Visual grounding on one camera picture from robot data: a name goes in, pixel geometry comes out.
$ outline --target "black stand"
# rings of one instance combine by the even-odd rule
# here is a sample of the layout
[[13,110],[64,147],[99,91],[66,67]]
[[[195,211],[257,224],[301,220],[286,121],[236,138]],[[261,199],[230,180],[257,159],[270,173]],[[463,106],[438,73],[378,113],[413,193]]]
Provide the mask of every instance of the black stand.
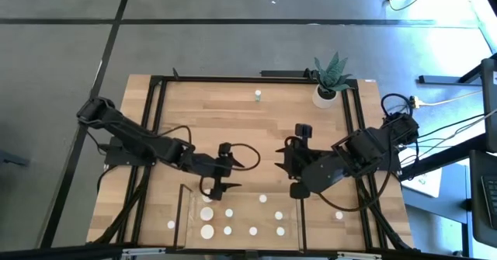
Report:
[[[493,54],[491,59],[497,60],[497,54]],[[479,64],[462,77],[447,77],[435,75],[419,76],[419,83],[424,85],[473,85],[481,86],[481,65]]]

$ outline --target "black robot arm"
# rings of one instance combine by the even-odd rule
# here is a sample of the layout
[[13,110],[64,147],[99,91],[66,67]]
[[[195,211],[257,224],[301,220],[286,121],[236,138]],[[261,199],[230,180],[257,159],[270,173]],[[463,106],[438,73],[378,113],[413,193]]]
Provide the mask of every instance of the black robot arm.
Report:
[[153,134],[115,109],[112,101],[100,97],[88,100],[79,110],[77,117],[80,124],[94,129],[105,129],[114,136],[110,145],[104,147],[108,155],[107,164],[111,160],[109,154],[118,154],[116,157],[121,158],[120,160],[126,158],[128,165],[135,165],[134,162],[143,163],[136,165],[155,165],[159,160],[183,172],[214,179],[214,187],[208,196],[215,200],[220,200],[227,188],[237,186],[221,182],[221,178],[230,176],[233,166],[243,168],[243,165],[233,158],[229,143],[219,145],[217,158],[197,154],[192,143]]

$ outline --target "potted plant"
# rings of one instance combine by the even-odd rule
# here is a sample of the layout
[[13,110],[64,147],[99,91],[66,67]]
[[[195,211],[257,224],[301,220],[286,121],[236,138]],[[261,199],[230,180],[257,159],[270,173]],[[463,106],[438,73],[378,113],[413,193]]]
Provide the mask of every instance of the potted plant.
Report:
[[321,68],[319,59],[314,57],[314,61],[318,70],[311,71],[309,78],[317,81],[318,86],[312,96],[312,102],[319,108],[327,109],[332,106],[337,92],[350,88],[345,81],[351,75],[342,75],[347,58],[340,60],[339,53],[336,52],[326,70]]

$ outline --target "green leaves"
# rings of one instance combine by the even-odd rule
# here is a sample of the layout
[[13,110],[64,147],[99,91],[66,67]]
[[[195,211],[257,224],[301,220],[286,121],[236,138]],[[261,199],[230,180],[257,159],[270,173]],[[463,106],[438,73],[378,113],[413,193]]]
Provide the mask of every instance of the green leaves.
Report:
[[319,59],[314,57],[314,62],[319,73],[319,77],[316,79],[318,80],[322,90],[340,91],[349,88],[348,85],[344,85],[344,82],[347,79],[347,77],[349,77],[350,75],[342,76],[347,60],[348,58],[340,60],[339,53],[336,52],[333,58],[330,60],[328,67],[326,68],[325,71],[321,68],[321,63],[319,62]]
[[343,84],[343,85],[333,86],[333,87],[330,88],[330,90],[335,91],[335,92],[339,92],[339,91],[346,90],[346,89],[349,89],[349,88],[350,88],[349,85]]
[[326,71],[329,73],[338,63],[339,63],[339,53],[337,51],[337,52],[335,52],[335,55],[333,55],[332,60],[329,61],[328,67],[326,68]]

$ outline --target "white circular piece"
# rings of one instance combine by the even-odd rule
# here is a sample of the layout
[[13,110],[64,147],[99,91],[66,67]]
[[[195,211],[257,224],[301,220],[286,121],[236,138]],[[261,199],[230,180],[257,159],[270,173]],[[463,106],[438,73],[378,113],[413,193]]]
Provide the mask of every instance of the white circular piece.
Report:
[[231,227],[226,226],[226,227],[224,228],[224,234],[226,234],[226,235],[230,235],[230,234],[231,234]]
[[265,203],[266,201],[267,201],[267,196],[266,196],[266,195],[264,195],[264,194],[261,194],[261,195],[259,196],[259,202],[261,202],[261,203]]
[[248,230],[248,232],[249,232],[252,236],[255,236],[255,235],[257,235],[257,228],[255,228],[255,227],[250,227],[250,229]]
[[274,213],[274,218],[277,220],[282,220],[283,219],[283,214],[281,212],[275,212]]
[[233,217],[233,210],[232,209],[227,209],[224,214],[226,214],[226,217]]
[[209,197],[205,196],[205,195],[202,195],[202,200],[203,200],[205,203],[210,203],[210,202],[212,202],[212,200],[211,200]]
[[278,236],[283,236],[285,235],[285,229],[283,227],[278,227],[276,229],[276,233],[278,234]]
[[337,220],[341,220],[343,218],[343,213],[342,212],[336,212],[335,217]]
[[214,211],[206,206],[200,211],[200,219],[203,221],[209,221],[214,217]]
[[209,240],[214,236],[214,227],[211,225],[203,225],[202,229],[200,229],[200,235],[203,239]]

